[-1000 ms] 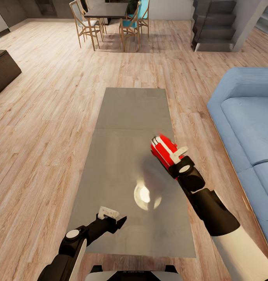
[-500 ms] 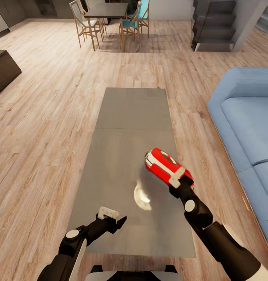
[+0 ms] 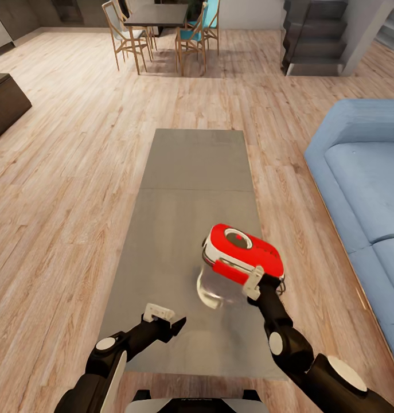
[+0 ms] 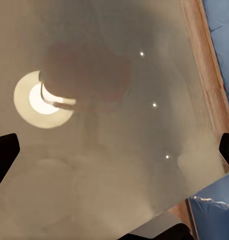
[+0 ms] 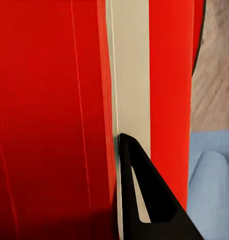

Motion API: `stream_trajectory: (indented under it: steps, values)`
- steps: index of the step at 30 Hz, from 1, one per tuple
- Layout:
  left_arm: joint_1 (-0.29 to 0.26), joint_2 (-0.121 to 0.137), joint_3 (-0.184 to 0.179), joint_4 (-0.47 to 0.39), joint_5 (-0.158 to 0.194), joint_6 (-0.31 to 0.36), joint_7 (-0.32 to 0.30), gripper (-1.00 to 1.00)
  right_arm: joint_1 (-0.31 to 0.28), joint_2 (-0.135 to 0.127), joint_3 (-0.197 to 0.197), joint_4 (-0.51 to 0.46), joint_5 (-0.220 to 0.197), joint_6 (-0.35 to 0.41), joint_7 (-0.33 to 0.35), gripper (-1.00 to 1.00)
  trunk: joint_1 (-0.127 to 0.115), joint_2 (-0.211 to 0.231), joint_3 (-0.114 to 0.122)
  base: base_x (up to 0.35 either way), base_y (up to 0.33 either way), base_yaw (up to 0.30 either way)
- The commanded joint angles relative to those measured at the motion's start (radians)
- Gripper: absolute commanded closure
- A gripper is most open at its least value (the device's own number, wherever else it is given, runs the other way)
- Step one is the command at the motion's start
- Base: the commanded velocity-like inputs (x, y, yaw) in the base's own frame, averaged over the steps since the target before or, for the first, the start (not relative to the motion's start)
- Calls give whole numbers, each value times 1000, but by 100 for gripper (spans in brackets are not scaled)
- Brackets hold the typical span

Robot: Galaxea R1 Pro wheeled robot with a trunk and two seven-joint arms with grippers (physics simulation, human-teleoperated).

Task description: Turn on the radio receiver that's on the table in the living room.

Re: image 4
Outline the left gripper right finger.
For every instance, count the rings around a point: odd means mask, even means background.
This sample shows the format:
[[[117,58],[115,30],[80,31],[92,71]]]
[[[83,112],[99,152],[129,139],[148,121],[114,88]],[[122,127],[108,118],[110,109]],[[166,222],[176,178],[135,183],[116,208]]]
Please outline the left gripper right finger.
[[[223,133],[220,140],[219,151],[229,164],[229,133]]]

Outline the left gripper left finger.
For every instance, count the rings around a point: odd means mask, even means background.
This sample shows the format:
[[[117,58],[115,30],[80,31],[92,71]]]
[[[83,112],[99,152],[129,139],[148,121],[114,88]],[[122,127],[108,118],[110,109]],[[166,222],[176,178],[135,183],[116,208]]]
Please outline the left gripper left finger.
[[[21,150],[16,133],[0,136],[0,184]]]

